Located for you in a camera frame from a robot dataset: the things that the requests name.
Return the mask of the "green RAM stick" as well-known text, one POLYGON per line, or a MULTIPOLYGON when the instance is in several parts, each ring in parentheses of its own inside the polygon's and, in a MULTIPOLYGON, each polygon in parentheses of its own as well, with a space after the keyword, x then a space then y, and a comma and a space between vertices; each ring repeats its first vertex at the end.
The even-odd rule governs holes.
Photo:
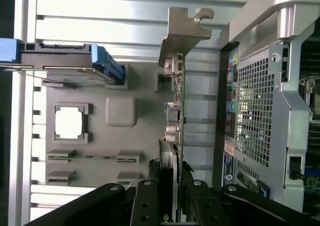
POLYGON ((113 160, 117 162, 138 163, 140 158, 123 156, 98 156, 98 155, 73 155, 73 156, 48 156, 48 160, 74 161, 74 160, 113 160))

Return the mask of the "hard disk in blue caddy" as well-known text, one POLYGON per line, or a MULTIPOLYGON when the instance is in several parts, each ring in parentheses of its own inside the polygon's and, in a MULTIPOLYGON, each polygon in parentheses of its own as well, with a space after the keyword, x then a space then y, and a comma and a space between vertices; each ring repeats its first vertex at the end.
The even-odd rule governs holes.
POLYGON ((125 68, 96 43, 61 45, 0 38, 0 69, 43 72, 43 83, 75 86, 122 86, 125 68))

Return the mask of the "black case lock latch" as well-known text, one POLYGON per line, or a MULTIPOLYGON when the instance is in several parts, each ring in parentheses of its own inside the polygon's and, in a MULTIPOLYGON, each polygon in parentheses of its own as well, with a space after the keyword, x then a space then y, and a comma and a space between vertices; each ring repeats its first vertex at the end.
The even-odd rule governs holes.
POLYGON ((302 165, 304 165, 304 172, 309 173, 310 167, 303 163, 303 158, 300 156, 291 156, 289 159, 289 178, 291 180, 306 180, 305 173, 302 172, 302 165))

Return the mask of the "grey parts rack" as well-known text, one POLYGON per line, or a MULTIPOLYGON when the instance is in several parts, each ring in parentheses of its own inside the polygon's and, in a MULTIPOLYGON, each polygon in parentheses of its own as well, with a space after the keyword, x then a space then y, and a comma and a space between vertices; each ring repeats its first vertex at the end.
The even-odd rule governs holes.
POLYGON ((166 131, 165 103, 174 100, 173 83, 155 63, 124 65, 123 85, 70 86, 46 84, 45 182, 53 186, 129 186, 148 176, 166 131), (56 111, 76 107, 82 112, 78 139, 58 138, 56 111), (139 157, 116 160, 48 160, 48 156, 139 157))

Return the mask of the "CPU socket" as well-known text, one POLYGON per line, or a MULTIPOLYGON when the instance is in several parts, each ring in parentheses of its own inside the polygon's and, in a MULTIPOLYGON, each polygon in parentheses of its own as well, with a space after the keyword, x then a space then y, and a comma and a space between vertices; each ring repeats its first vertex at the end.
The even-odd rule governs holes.
POLYGON ((320 75, 300 79, 302 95, 309 108, 309 121, 320 124, 320 75))

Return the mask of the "silver CPU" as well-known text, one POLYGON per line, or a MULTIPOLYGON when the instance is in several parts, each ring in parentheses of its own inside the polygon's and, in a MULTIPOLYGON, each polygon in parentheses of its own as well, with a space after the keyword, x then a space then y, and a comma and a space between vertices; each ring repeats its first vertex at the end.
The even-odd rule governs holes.
POLYGON ((75 140, 83 133, 83 113, 78 107, 61 106, 55 113, 55 134, 60 139, 75 140))

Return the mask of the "black open PC case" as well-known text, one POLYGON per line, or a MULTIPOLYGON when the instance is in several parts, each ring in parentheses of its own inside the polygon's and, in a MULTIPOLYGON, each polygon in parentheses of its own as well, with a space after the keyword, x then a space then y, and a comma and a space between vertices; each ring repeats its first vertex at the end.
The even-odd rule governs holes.
POLYGON ((320 176, 290 179, 290 157, 306 162, 309 107, 299 80, 310 37, 320 37, 320 0, 249 0, 221 31, 212 184, 320 221, 320 176))

